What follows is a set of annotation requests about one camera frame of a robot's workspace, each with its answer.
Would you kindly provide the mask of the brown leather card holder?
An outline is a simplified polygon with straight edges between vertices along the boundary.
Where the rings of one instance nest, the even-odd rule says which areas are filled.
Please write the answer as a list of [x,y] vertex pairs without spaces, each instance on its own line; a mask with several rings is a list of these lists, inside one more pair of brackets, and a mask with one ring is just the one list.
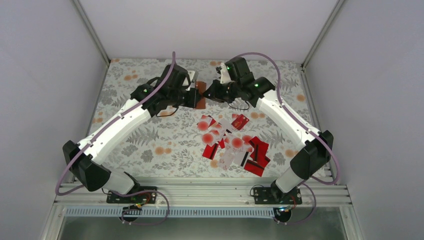
[[207,84],[203,81],[197,81],[195,86],[198,90],[198,95],[199,95],[199,101],[196,103],[195,109],[204,110],[206,108],[206,99],[203,96],[203,93],[207,89]]

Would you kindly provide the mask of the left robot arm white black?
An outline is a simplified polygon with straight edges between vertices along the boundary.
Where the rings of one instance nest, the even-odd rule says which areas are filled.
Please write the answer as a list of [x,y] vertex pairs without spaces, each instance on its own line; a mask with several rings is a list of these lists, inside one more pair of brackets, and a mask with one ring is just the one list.
[[198,73],[175,63],[161,76],[137,86],[123,106],[105,124],[78,142],[67,141],[62,151],[65,173],[72,173],[90,192],[107,189],[131,203],[139,197],[140,185],[127,172],[106,168],[109,153],[131,132],[167,107],[196,108],[201,93],[196,87]]

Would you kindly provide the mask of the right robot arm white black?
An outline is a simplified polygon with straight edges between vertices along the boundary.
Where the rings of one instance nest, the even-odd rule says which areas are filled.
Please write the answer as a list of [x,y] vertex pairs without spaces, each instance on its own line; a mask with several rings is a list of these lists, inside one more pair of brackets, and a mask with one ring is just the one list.
[[266,77],[255,78],[244,57],[242,53],[225,62],[220,68],[220,79],[214,80],[203,96],[220,103],[232,103],[240,98],[265,113],[292,138],[298,153],[269,188],[272,200],[282,204],[293,189],[330,161],[334,137],[328,130],[320,131],[309,124],[282,99],[280,72],[278,85]]

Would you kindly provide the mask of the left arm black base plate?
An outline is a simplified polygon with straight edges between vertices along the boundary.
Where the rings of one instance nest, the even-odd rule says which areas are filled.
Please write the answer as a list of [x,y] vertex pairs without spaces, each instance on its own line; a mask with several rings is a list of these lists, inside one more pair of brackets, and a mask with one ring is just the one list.
[[106,194],[106,202],[108,204],[154,204],[156,202],[155,192],[147,192],[144,194],[138,194],[128,197],[116,195],[111,191],[105,192],[105,190],[103,189],[102,192]]

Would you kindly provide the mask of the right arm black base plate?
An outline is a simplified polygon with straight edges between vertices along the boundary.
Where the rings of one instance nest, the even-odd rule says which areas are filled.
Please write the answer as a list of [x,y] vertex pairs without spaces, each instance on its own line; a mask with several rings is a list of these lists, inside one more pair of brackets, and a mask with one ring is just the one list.
[[284,193],[278,187],[255,185],[250,190],[256,205],[300,205],[303,203],[300,189],[295,187]]

